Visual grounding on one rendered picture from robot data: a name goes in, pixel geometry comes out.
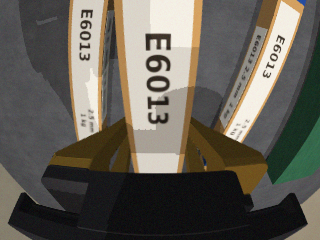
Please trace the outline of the brown flat pack with blue bands and white label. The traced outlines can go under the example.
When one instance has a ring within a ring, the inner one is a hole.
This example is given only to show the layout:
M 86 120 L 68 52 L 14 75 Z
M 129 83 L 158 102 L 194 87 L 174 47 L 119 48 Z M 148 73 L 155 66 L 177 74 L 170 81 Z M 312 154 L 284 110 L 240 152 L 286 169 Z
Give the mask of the brown flat pack with blue bands and white label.
M 68 63 L 77 142 L 107 128 L 114 0 L 70 0 Z

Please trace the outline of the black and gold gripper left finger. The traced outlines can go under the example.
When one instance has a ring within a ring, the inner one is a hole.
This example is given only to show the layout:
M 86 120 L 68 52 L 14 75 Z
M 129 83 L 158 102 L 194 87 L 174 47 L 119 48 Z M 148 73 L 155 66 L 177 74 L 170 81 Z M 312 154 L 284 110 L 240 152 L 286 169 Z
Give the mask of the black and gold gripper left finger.
M 110 160 L 118 148 L 110 171 Z M 129 172 L 130 159 L 131 150 L 124 117 L 113 125 L 55 152 L 48 165 L 87 168 L 91 171 Z

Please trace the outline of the low green platform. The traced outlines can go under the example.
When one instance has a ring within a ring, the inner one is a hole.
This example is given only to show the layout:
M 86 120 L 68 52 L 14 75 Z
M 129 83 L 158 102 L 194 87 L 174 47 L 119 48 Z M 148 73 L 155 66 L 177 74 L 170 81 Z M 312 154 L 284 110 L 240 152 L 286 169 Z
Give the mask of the low green platform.
M 320 31 L 298 102 L 266 162 L 272 185 L 313 175 L 320 166 Z

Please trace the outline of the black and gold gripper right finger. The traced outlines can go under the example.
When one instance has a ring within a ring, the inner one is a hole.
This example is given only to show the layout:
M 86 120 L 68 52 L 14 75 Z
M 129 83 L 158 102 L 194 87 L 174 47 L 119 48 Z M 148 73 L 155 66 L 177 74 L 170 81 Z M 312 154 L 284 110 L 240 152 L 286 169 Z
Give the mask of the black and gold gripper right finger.
M 268 169 L 261 152 L 203 125 L 193 117 L 188 134 L 185 149 L 187 172 L 234 171 L 243 194 L 250 195 Z M 206 171 L 197 148 L 206 160 Z

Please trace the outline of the brown welding electrode pack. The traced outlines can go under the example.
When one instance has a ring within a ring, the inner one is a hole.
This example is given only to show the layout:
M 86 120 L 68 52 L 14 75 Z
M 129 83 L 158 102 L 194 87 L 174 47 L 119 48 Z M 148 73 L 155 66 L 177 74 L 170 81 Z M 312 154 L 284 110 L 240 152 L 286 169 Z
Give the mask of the brown welding electrode pack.
M 135 173 L 181 173 L 203 0 L 114 0 L 123 104 Z

